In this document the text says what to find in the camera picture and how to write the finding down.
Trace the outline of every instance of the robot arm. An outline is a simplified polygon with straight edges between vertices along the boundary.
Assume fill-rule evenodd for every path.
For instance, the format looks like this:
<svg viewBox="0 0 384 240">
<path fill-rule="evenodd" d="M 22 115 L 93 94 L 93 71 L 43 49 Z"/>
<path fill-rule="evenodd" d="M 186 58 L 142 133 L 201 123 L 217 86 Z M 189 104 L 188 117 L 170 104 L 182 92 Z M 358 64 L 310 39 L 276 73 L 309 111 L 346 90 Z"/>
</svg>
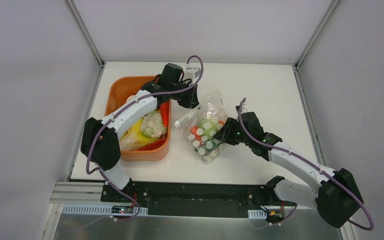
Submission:
<svg viewBox="0 0 384 240">
<path fill-rule="evenodd" d="M 234 118 L 228 118 L 224 127 L 214 137 L 230 145 L 244 143 L 255 155 L 284 167 L 308 184 L 302 185 L 276 176 L 264 186 L 265 191 L 268 191 L 266 194 L 274 195 L 274 201 L 290 201 L 315 209 L 327 223 L 336 228 L 342 227 L 360 208 L 360 205 L 349 194 L 327 176 L 321 174 L 322 171 L 325 171 L 363 202 L 354 177 L 349 171 L 344 168 L 335 171 L 316 164 L 320 168 L 317 171 L 295 156 L 302 156 L 301 154 L 291 154 L 297 153 L 297 151 L 280 137 L 265 132 L 254 112 L 242 113 L 241 118 L 245 128 L 254 138 L 273 147 L 265 147 L 255 142 L 243 131 L 239 121 Z M 289 150 L 289 153 L 281 151 L 279 148 Z"/>
<path fill-rule="evenodd" d="M 195 77 L 199 75 L 200 70 L 197 67 L 187 67 L 183 71 L 180 66 L 172 63 L 167 64 L 154 81 L 145 83 L 134 98 L 119 109 L 101 120 L 96 120 L 93 117 L 89 118 L 84 126 L 80 151 L 87 156 L 95 136 L 104 127 L 103 123 L 109 122 L 97 139 L 90 160 L 104 171 L 105 176 L 112 184 L 120 190 L 124 189 L 131 179 L 119 162 L 121 157 L 119 140 L 140 118 L 170 99 L 176 100 L 182 107 L 195 108 L 199 104 L 196 86 L 180 93 L 161 95 L 158 95 L 158 93 L 173 92 L 189 87 Z"/>
</svg>

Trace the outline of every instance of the plastic bag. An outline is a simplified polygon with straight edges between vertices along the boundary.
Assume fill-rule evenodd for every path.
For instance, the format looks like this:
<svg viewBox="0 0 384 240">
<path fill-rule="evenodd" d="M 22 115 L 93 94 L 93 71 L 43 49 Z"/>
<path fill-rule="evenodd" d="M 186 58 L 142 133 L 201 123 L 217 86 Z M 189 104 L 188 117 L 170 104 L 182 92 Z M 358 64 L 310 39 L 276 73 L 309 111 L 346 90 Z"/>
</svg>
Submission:
<svg viewBox="0 0 384 240">
<path fill-rule="evenodd" d="M 208 94 L 200 104 L 174 124 L 180 129 L 188 144 L 205 163 L 225 149 L 225 144 L 213 136 L 222 129 L 228 116 L 223 108 L 220 90 Z"/>
<path fill-rule="evenodd" d="M 126 132 L 126 134 L 118 141 L 121 151 L 132 151 L 151 144 L 158 140 L 158 137 L 145 137 L 141 133 L 141 124 L 143 118 L 139 119 Z"/>
</svg>

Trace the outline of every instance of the white cable organizer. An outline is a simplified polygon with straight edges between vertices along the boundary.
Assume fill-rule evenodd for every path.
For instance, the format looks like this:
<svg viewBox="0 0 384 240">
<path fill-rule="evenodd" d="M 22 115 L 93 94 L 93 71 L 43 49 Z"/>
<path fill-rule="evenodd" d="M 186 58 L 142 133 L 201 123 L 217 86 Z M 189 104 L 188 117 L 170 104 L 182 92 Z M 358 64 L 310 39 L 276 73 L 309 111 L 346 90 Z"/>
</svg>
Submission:
<svg viewBox="0 0 384 240">
<path fill-rule="evenodd" d="M 249 219 L 267 219 L 267 213 L 263 210 L 248 210 Z"/>
<path fill-rule="evenodd" d="M 63 214 L 78 214 L 78 215 L 108 215 L 108 216 L 132 216 L 138 212 L 138 208 L 133 208 L 133 213 L 112 213 L 111 209 L 118 205 L 104 205 L 104 204 L 64 204 L 62 208 Z M 141 207 L 138 216 L 147 216 L 148 208 Z"/>
</svg>

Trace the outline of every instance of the orange tray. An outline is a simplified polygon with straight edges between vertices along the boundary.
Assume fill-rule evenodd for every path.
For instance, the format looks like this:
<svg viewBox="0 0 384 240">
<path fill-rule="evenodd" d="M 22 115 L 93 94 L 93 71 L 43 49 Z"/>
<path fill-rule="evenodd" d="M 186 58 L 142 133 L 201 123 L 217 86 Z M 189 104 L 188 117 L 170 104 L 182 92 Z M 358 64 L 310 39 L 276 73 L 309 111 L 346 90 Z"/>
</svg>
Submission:
<svg viewBox="0 0 384 240">
<path fill-rule="evenodd" d="M 154 80 L 155 76 L 126 76 L 115 81 L 109 90 L 108 101 L 106 102 L 105 116 L 114 112 L 123 104 L 131 95 L 136 95 L 142 85 Z M 167 139 L 164 144 L 154 150 L 143 151 L 122 151 L 121 160 L 126 162 L 134 161 L 160 161 L 169 152 L 170 128 L 171 128 L 171 112 L 172 105 L 168 102 L 168 126 Z"/>
</svg>

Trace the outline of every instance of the white tabletop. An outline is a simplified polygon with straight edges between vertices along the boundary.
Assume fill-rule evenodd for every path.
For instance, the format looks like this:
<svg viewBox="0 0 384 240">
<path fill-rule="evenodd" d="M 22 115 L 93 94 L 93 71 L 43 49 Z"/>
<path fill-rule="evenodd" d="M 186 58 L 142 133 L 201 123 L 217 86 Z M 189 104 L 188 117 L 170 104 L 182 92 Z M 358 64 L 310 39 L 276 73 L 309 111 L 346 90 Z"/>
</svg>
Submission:
<svg viewBox="0 0 384 240">
<path fill-rule="evenodd" d="M 116 80 L 127 76 L 160 74 L 165 64 L 107 62 L 90 117 L 100 119 L 104 116 L 110 87 Z M 298 152 L 316 161 L 292 66 L 204 63 L 203 77 L 198 84 L 198 98 L 216 89 L 221 90 L 224 108 L 230 117 L 237 116 L 235 106 L 246 97 L 246 108 L 256 113 L 265 131 L 278 135 Z M 171 122 L 174 123 L 189 111 L 173 101 Z M 201 160 L 174 126 L 169 144 L 169 152 L 161 161 L 122 161 L 121 164 L 134 181 L 259 185 L 279 175 L 303 183 L 286 169 L 255 156 L 244 144 L 227 146 L 209 164 Z M 97 172 L 86 174 L 86 159 L 79 151 L 71 179 L 102 180 Z"/>
</svg>

